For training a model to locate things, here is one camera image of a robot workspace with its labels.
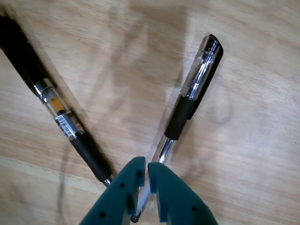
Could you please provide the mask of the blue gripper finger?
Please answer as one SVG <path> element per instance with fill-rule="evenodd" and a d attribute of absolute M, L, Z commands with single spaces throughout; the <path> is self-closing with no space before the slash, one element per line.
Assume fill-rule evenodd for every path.
<path fill-rule="evenodd" d="M 82 225 L 129 225 L 145 182 L 145 157 L 135 157 L 119 172 L 89 210 Z"/>
<path fill-rule="evenodd" d="M 148 164 L 150 192 L 156 195 L 159 221 L 167 225 L 216 225 L 203 200 L 166 165 Z"/>

